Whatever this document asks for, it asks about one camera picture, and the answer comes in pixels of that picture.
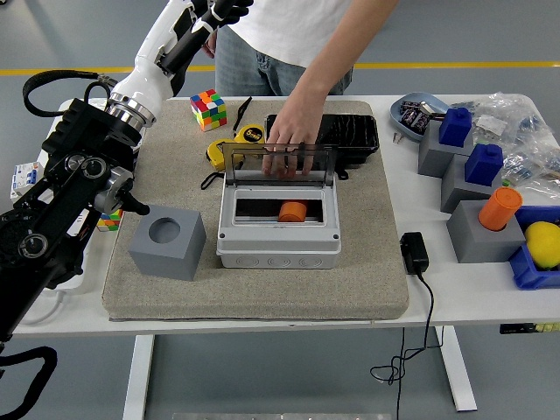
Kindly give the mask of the person's left hand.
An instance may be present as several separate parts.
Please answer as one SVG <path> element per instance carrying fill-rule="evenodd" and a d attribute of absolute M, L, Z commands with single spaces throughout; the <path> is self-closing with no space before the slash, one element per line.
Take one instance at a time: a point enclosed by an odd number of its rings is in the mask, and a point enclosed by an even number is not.
<path fill-rule="evenodd" d="M 272 151 L 316 143 L 327 94 L 294 90 L 276 115 L 266 144 Z"/>

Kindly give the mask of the person's right hand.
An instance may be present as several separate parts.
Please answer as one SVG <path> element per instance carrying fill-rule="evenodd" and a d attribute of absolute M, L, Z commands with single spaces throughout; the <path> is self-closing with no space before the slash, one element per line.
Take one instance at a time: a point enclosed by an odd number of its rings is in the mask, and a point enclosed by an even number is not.
<path fill-rule="evenodd" d="M 205 44 L 201 47 L 202 51 L 210 59 L 215 58 L 216 44 L 217 44 L 217 31 L 214 31 L 206 40 Z"/>

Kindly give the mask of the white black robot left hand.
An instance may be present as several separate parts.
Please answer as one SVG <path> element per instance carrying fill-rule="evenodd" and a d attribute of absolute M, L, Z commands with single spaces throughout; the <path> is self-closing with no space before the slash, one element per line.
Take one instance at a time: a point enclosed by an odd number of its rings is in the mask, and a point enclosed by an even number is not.
<path fill-rule="evenodd" d="M 149 126 L 176 96 L 208 37 L 249 13 L 251 1 L 170 1 L 139 48 L 133 71 L 116 84 L 108 112 Z"/>

